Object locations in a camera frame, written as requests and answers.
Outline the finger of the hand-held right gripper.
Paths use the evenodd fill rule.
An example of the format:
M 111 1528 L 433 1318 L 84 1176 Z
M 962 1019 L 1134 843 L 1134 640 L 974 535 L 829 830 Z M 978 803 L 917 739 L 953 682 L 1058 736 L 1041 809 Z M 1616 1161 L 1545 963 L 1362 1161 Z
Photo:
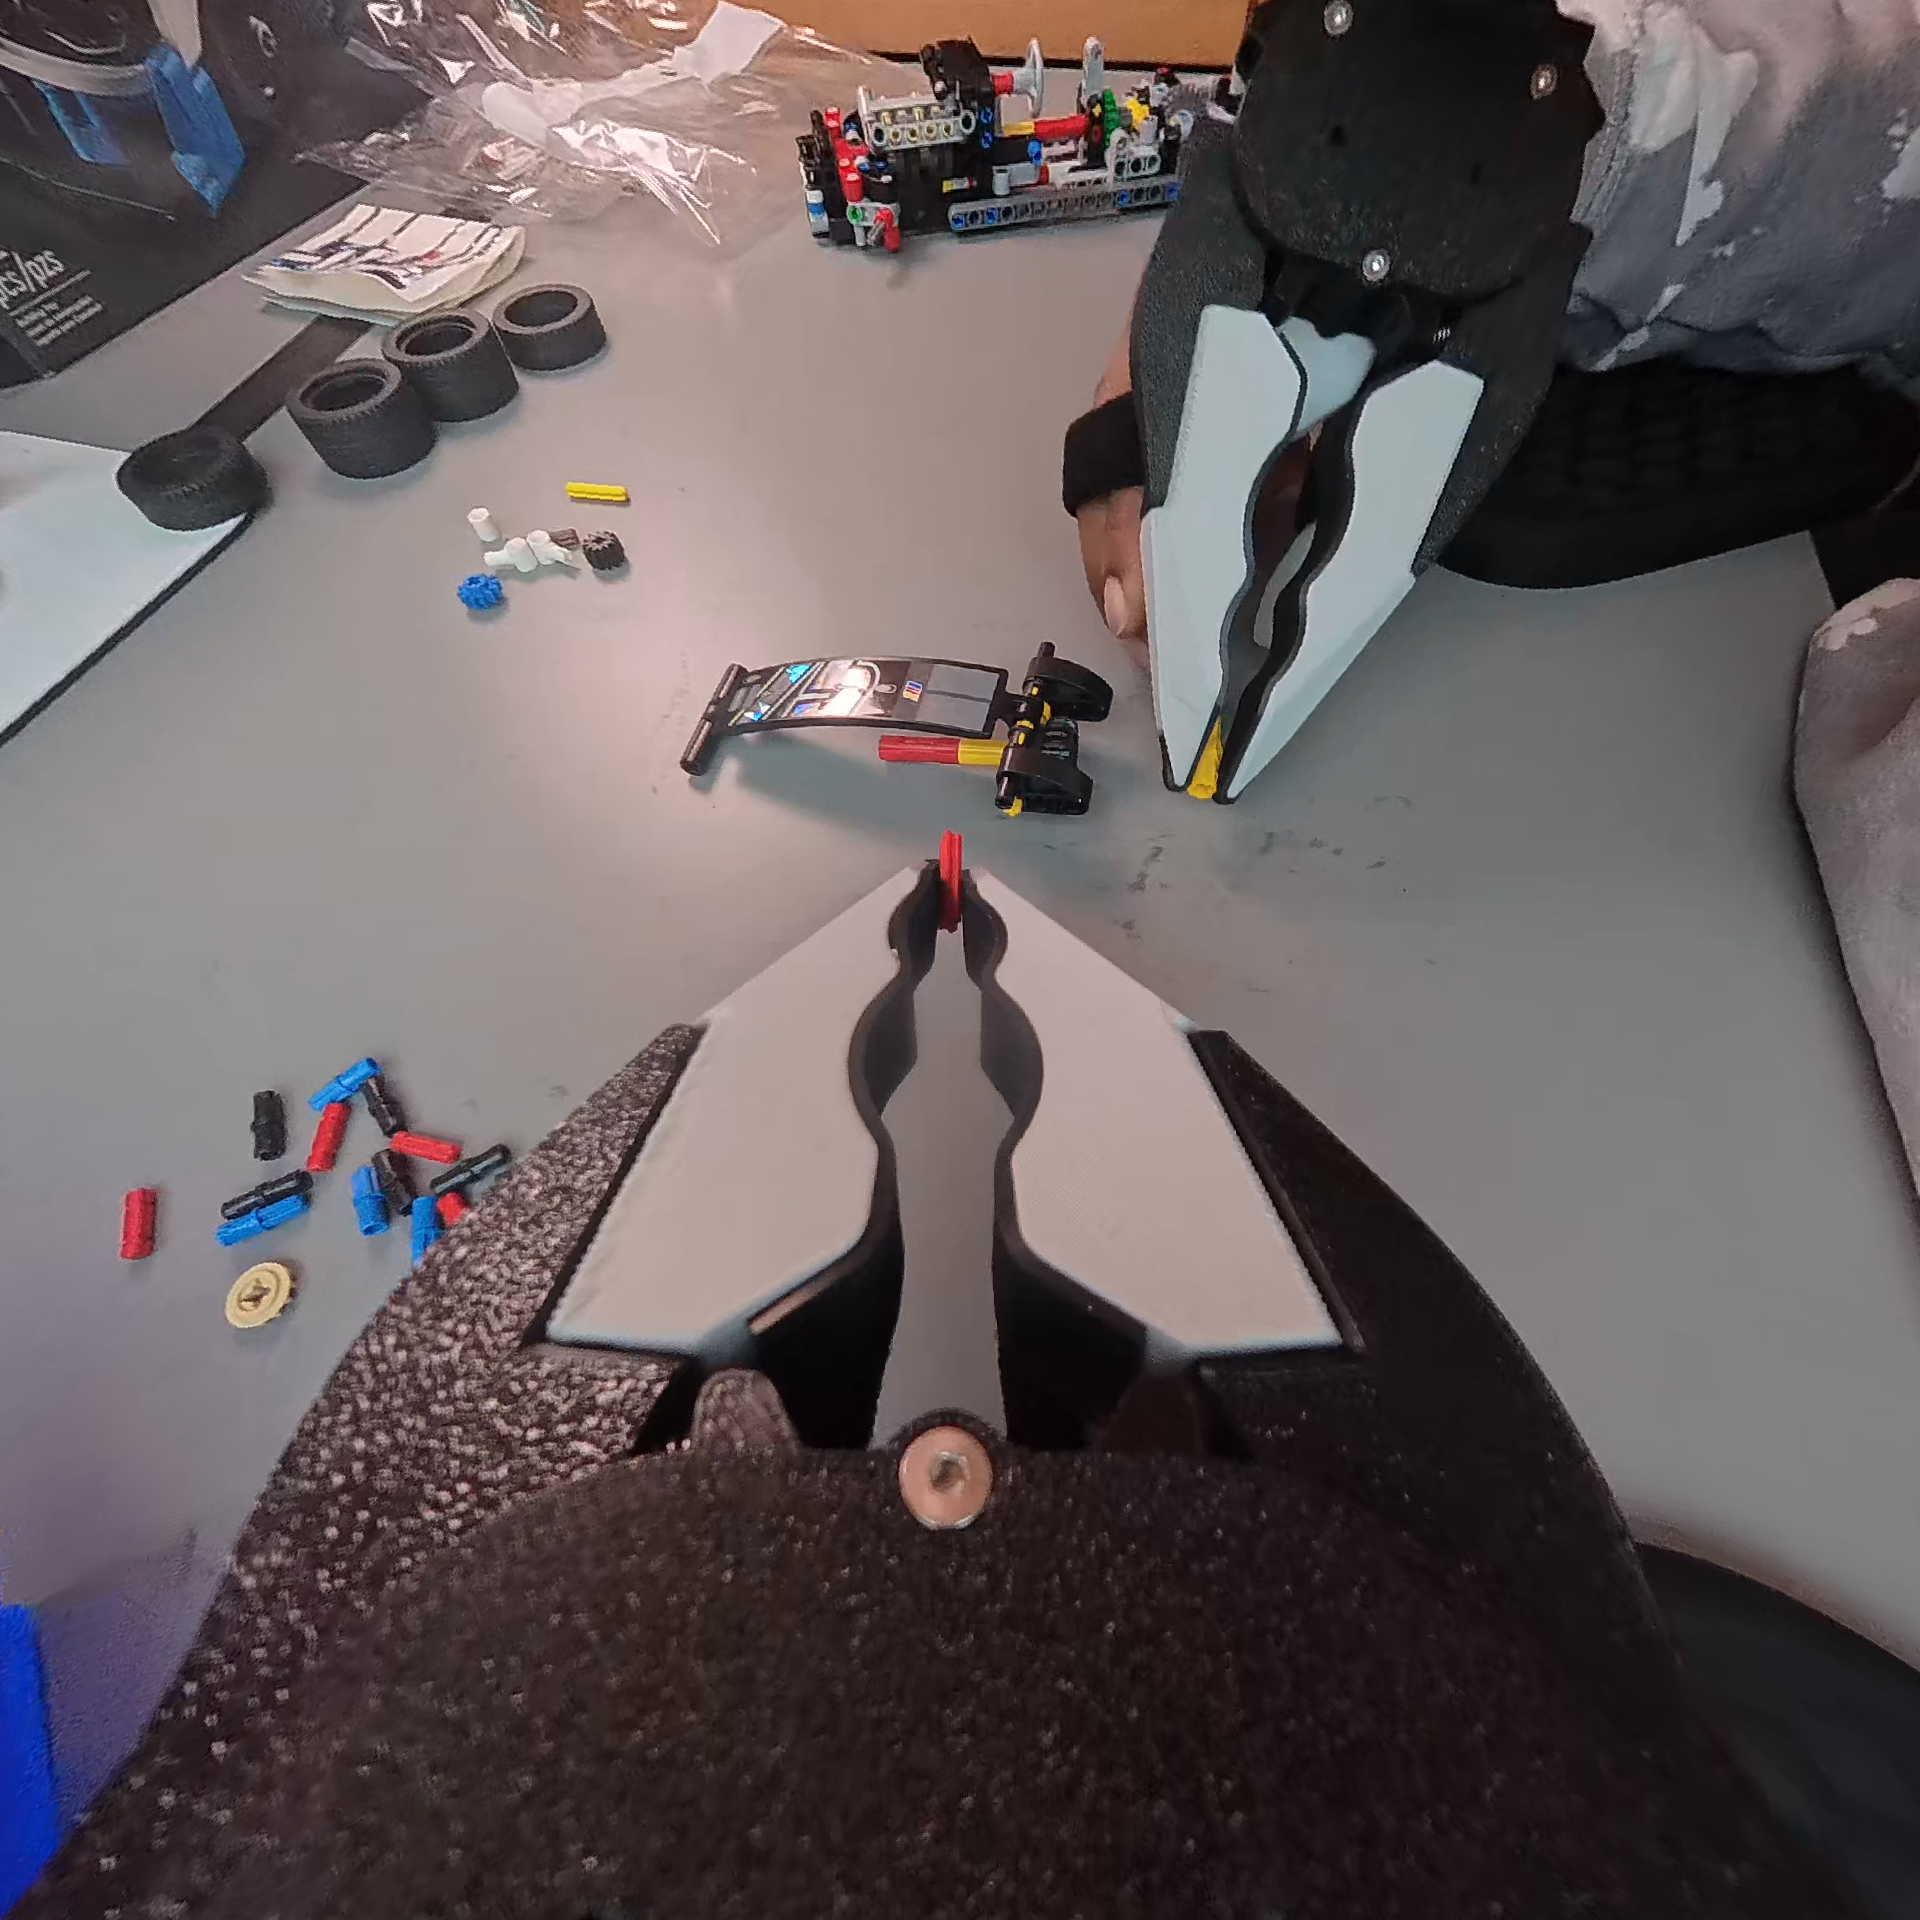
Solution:
M 1229 632 L 1257 568 L 1266 470 L 1297 441 L 1303 362 L 1266 316 L 1198 307 L 1164 505 L 1143 512 L 1145 654 L 1170 787 L 1229 706 Z
M 1475 421 L 1480 379 L 1419 362 L 1370 379 L 1312 447 L 1320 522 L 1303 568 L 1275 594 L 1218 755 L 1218 803 L 1237 803 L 1303 728 L 1419 581 L 1419 550 Z

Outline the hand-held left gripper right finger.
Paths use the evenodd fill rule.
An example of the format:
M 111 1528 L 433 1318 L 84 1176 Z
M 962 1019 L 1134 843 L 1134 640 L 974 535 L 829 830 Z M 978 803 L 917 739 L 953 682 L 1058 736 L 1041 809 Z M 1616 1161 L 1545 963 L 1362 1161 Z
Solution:
M 962 875 L 995 1149 L 995 1360 L 1021 1448 L 1092 1448 L 1198 1371 L 1323 1362 L 1334 1310 L 1196 1021 L 1002 875 Z

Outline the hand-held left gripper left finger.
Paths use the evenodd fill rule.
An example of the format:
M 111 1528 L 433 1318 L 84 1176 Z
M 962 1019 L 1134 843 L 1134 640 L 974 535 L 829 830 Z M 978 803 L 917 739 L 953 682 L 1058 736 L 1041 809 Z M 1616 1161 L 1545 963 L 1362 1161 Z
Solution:
M 753 1371 L 802 1443 L 872 1443 L 901 1300 L 886 1106 L 938 936 L 941 871 L 909 863 L 698 1021 L 539 1323 L 667 1362 L 655 1431 Z

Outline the black curved toy roof assembly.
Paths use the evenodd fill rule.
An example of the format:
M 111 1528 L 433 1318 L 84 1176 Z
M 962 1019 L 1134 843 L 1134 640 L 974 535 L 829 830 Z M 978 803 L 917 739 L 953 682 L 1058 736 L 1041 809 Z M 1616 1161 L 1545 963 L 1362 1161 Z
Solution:
M 1041 646 L 1015 676 L 931 654 L 729 667 L 687 736 L 683 776 L 705 779 L 718 744 L 749 736 L 875 728 L 879 764 L 986 768 L 1002 819 L 1086 819 L 1080 728 L 1111 709 L 1112 686 L 1054 646 Z

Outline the toy brick car chassis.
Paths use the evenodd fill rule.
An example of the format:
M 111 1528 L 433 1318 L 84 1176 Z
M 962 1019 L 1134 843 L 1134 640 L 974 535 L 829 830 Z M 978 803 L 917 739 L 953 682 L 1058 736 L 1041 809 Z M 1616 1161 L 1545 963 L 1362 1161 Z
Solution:
M 898 257 L 909 237 L 1021 235 L 1178 205 L 1178 161 L 1204 117 L 1234 117 L 1246 81 L 1175 66 L 1112 85 L 1102 46 L 1080 46 L 1067 114 L 1043 114 L 1043 51 L 995 66 L 974 36 L 917 46 L 917 91 L 859 85 L 814 111 L 796 143 L 814 245 Z

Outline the grey desk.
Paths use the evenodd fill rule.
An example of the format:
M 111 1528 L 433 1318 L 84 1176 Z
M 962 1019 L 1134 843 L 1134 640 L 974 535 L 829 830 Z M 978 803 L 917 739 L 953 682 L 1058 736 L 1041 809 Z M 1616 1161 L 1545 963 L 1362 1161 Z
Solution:
M 810 736 L 683 776 L 718 667 L 1092 651 L 1033 565 L 1073 245 L 759 316 L 610 272 L 610 357 L 353 505 L 287 488 L 8 744 L 8 1485 L 45 1581 L 221 1547 L 189 1649 L 14 1913 L 1869 1913 L 1747 1769 L 1644 1530 L 1916 1649 L 1916 1176 L 1797 809 L 1804 535 L 1606 590 L 1429 568 L 1246 803 L 1092 820 Z M 627 509 L 560 484 L 622 484 Z M 610 532 L 622 581 L 492 568 Z M 455 582 L 495 575 L 505 613 Z M 545 1342 L 694 1029 L 962 834 L 1229 1033 L 1475 1281 L 1562 1426 L 1134 1389 L 1021 1448 L 962 931 L 886 1106 L 875 1431 Z M 371 1057 L 516 1149 L 419 1258 L 348 1176 L 221 1249 L 275 1085 Z M 282 1258 L 263 1333 L 221 1318 Z

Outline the person's right hand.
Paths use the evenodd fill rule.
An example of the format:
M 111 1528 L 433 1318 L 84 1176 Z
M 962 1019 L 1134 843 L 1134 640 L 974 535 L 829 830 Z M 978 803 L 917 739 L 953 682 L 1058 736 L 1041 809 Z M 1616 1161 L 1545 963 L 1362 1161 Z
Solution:
M 1077 547 L 1111 640 L 1145 670 L 1143 488 L 1080 505 Z

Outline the pile of small connector pins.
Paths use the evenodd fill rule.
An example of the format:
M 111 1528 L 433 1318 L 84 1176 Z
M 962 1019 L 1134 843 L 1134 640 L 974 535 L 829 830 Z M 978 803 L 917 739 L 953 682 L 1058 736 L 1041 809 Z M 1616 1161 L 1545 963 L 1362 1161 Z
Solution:
M 221 1249 L 302 1225 L 316 1212 L 317 1183 L 348 1161 L 348 1137 L 355 1117 L 380 1133 L 380 1144 L 348 1176 L 353 1225 L 360 1240 L 408 1228 L 419 1258 L 516 1167 L 506 1144 L 460 1149 L 449 1137 L 419 1133 L 371 1057 L 353 1059 L 317 1092 L 307 1092 L 307 1117 L 307 1153 L 302 1161 L 287 1161 L 292 1111 L 275 1085 L 256 1092 L 251 1144 L 256 1161 L 263 1161 L 269 1181 L 217 1205 Z

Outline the person's grey patterned sweatshirt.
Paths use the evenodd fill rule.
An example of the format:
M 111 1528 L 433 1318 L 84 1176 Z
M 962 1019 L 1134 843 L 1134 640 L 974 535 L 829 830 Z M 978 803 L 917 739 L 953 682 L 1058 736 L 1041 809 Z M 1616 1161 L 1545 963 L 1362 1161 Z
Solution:
M 1797 809 L 1878 1074 L 1920 1176 L 1920 582 L 1844 603 L 1804 646 Z

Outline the clear plastic bag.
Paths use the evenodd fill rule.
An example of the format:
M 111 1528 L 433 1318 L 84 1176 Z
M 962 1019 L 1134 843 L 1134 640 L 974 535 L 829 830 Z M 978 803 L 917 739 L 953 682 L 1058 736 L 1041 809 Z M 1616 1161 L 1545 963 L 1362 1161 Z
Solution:
M 713 257 L 808 235 L 810 114 L 917 85 L 802 5 L 388 0 L 353 5 L 348 54 L 409 111 L 307 161 L 505 229 L 655 205 Z

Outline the toy sticker sheet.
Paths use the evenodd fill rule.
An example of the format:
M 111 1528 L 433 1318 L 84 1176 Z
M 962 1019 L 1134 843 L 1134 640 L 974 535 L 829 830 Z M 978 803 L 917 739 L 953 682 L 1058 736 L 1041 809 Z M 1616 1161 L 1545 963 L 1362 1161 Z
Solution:
M 408 326 L 505 289 L 518 265 L 522 229 L 353 205 L 336 229 L 251 265 L 246 280 L 316 317 Z

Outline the blue plastic parts bin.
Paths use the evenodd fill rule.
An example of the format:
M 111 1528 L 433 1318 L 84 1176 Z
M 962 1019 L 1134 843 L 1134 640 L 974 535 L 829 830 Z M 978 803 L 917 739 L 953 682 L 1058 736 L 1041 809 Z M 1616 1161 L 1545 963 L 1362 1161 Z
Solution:
M 50 1676 L 34 1608 L 0 1608 L 0 1907 L 9 1907 L 62 1851 L 62 1789 L 50 1735 Z

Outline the white metal book stand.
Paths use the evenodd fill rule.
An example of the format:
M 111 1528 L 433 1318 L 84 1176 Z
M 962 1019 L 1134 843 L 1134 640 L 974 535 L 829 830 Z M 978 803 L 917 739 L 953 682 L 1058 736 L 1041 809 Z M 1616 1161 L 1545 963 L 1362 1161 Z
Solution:
M 125 456 L 0 434 L 0 736 L 34 723 L 246 526 L 151 526 L 111 484 Z

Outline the black toy set box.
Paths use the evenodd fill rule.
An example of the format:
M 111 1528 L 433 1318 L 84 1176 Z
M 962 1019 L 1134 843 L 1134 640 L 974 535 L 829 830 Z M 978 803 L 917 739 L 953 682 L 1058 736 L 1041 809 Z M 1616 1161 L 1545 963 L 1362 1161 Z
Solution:
M 0 5 L 0 386 L 38 386 L 336 205 L 423 81 L 336 0 Z

